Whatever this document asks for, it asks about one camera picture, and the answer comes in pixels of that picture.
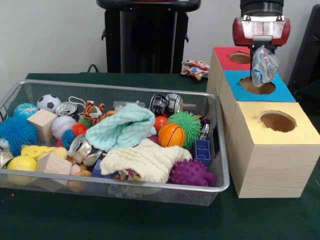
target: tiger plush toy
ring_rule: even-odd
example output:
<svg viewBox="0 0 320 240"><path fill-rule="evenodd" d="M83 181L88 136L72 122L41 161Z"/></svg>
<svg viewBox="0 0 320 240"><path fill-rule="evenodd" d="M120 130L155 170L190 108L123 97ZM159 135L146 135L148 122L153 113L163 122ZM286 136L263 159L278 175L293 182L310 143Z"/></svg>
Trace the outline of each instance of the tiger plush toy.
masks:
<svg viewBox="0 0 320 240"><path fill-rule="evenodd" d="M104 113L104 110L105 105L103 103L100 103L99 107L97 107L93 101L86 101L85 108L81 115L84 119L92 122L92 125L94 126L100 123L106 117L116 113L116 111L108 111L107 113Z"/></svg>

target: table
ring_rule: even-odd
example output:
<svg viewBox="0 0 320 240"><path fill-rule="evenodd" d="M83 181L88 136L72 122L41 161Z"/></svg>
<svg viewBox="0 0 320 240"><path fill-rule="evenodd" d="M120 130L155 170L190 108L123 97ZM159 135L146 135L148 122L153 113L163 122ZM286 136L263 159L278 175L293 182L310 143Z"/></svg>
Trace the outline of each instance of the table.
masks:
<svg viewBox="0 0 320 240"><path fill-rule="evenodd" d="M207 85L206 81L178 74L29 74L27 79L199 92ZM0 188L0 196L0 226L6 240L27 236L70 240L311 240L320 236L318 169L301 198L238 199L231 181L209 207L5 188Z"/></svg>

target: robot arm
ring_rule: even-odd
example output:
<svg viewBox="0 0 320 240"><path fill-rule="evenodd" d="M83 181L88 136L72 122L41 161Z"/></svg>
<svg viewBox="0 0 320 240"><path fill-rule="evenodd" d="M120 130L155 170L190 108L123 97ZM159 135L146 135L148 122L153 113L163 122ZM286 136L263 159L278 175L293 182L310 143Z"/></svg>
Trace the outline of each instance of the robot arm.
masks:
<svg viewBox="0 0 320 240"><path fill-rule="evenodd" d="M240 0L241 17L234 20L232 28L234 44L250 48L251 59L263 45L274 54L286 44L291 29L283 6L284 0Z"/></svg>

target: wire mesh basket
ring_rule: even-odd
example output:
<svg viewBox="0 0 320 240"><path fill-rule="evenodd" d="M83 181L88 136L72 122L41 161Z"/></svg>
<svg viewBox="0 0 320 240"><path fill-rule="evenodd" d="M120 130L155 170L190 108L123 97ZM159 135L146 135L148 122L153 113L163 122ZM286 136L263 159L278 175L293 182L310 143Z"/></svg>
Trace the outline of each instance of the wire mesh basket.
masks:
<svg viewBox="0 0 320 240"><path fill-rule="evenodd" d="M111 110L115 102L136 102L146 108L155 94L177 93L183 99L184 111L195 115L207 115L215 126L216 137L210 136L211 162L208 171L215 174L216 187L178 185L124 181L97 177L60 175L41 172L0 169L0 188L30 191L78 194L98 197L123 198L209 206L219 192L227 189L230 183L222 113L219 98L208 93L171 91L159 89L120 87L96 84L26 80L17 83L0 102L0 120L13 116L15 108L22 103L36 104L46 94L57 96L62 102L70 96L104 103ZM39 146L54 146L56 140L38 142ZM214 144L219 151L215 152Z"/></svg>

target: purple spiky ball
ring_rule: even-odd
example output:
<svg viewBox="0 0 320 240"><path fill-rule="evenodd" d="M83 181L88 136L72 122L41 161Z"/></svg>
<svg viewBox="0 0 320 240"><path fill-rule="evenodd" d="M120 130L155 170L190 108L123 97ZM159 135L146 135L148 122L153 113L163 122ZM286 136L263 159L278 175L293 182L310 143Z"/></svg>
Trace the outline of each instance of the purple spiky ball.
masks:
<svg viewBox="0 0 320 240"><path fill-rule="evenodd" d="M215 187L215 175L201 161L185 159L173 165L169 182L173 184Z"/></svg>

